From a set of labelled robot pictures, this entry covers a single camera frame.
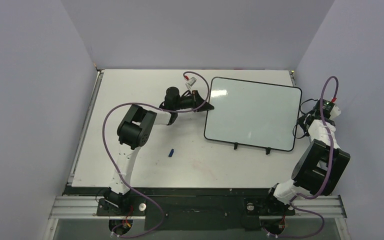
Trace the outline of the blue marker cap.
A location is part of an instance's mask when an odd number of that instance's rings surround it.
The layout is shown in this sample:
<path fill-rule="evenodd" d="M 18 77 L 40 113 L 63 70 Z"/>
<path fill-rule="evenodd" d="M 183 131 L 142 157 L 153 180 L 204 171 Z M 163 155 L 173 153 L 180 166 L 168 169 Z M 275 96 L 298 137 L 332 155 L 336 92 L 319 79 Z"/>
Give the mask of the blue marker cap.
<path fill-rule="evenodd" d="M 172 148 L 168 154 L 168 157 L 171 158 L 174 154 L 174 149 Z"/>

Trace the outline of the white whiteboard black frame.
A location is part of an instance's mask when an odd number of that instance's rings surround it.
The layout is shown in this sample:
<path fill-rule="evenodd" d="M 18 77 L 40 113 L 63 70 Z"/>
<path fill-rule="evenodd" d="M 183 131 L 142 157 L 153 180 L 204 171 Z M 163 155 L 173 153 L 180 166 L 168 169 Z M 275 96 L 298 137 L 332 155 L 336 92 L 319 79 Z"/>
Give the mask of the white whiteboard black frame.
<path fill-rule="evenodd" d="M 302 90 L 294 86 L 214 77 L 206 115 L 207 140 L 290 152 Z"/>

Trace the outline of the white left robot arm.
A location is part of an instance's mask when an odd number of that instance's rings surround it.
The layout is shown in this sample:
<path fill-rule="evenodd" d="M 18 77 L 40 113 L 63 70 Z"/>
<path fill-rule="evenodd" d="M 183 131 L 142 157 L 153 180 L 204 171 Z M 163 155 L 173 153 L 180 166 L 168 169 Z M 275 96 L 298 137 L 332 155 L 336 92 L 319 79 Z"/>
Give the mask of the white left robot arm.
<path fill-rule="evenodd" d="M 140 149 L 148 142 L 155 125 L 172 125 L 179 112 L 206 112 L 214 106 L 203 99 L 197 90 L 180 94 L 177 87 L 169 87 L 163 102 L 154 110 L 147 110 L 139 103 L 132 103 L 117 127 L 116 135 L 120 146 L 117 159 L 110 158 L 114 174 L 103 197 L 116 215 L 123 215 L 133 209 L 131 206 L 131 177 Z"/>

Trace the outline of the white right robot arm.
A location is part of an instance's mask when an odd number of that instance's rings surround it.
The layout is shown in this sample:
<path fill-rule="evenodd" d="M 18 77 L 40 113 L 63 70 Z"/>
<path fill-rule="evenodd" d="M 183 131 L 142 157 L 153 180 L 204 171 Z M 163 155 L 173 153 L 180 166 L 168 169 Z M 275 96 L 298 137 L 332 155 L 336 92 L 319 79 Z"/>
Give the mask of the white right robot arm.
<path fill-rule="evenodd" d="M 336 187 L 351 156 L 343 151 L 335 138 L 334 118 L 341 111 L 334 100 L 317 100 L 307 113 L 302 113 L 296 125 L 310 144 L 295 165 L 291 178 L 272 187 L 262 199 L 263 209 L 274 214 L 288 208 L 297 197 L 314 199 L 328 196 Z"/>

